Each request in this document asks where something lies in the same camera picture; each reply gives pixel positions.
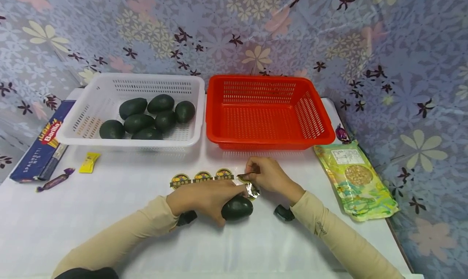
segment person's left hand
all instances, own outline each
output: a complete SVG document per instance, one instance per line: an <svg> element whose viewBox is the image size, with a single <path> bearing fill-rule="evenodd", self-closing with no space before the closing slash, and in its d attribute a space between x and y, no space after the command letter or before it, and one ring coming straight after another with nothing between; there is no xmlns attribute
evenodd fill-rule
<svg viewBox="0 0 468 279"><path fill-rule="evenodd" d="M231 180L210 180L197 184L185 184L166 197L172 214L196 210L215 220L222 227L225 220L221 215L224 204L238 194L247 195L245 185L236 186Z"/></svg>

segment silver foil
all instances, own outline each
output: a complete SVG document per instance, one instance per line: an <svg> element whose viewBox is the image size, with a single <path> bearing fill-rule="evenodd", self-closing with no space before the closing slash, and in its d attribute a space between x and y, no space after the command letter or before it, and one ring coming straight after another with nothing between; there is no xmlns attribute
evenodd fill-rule
<svg viewBox="0 0 468 279"><path fill-rule="evenodd" d="M246 184L246 188L248 194L247 198L256 199L258 196L260 196L260 191L252 183Z"/></svg>

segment white plastic basket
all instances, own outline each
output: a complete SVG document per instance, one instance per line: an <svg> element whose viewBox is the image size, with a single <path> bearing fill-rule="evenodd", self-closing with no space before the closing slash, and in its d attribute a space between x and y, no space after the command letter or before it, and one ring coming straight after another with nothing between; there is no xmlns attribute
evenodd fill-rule
<svg viewBox="0 0 468 279"><path fill-rule="evenodd" d="M188 124L177 124L164 140L102 139L99 127L108 119L123 123L118 109L129 99L143 97L148 103L159 94L168 94L175 104L188 100L196 113ZM200 139L204 117L204 81L196 76L102 73L84 89L57 132L67 145L99 147L106 150L185 152Z"/></svg>

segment red plastic basket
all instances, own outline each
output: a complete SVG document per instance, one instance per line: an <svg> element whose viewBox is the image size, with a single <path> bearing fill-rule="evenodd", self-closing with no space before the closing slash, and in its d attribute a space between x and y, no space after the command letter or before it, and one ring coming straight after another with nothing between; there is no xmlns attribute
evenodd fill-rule
<svg viewBox="0 0 468 279"><path fill-rule="evenodd" d="M209 81L206 135L227 150L305 150L335 132L311 81L216 75Z"/></svg>

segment spaghetti box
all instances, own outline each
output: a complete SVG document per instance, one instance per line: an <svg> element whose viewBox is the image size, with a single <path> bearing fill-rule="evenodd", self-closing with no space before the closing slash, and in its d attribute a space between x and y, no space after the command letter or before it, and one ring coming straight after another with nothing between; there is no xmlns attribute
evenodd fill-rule
<svg viewBox="0 0 468 279"><path fill-rule="evenodd" d="M47 181L59 164L67 145L60 144L56 132L62 125L75 100L64 100L21 159L10 178L18 183Z"/></svg>

